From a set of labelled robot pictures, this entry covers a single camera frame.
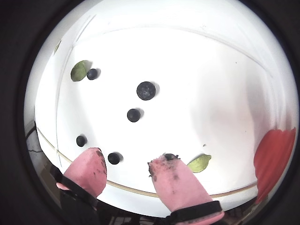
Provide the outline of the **pink tipped black gripper finger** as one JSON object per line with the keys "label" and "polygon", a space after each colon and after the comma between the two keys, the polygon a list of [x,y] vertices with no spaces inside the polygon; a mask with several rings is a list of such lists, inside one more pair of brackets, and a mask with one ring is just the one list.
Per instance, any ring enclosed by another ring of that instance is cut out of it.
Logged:
{"label": "pink tipped black gripper finger", "polygon": [[52,165],[50,173],[60,192],[62,211],[74,225],[99,225],[97,197],[107,183],[105,158],[100,148],[81,153],[62,173]]}
{"label": "pink tipped black gripper finger", "polygon": [[148,167],[160,201],[171,212],[164,225],[211,225],[224,217],[220,202],[212,199],[179,156],[164,153]]}

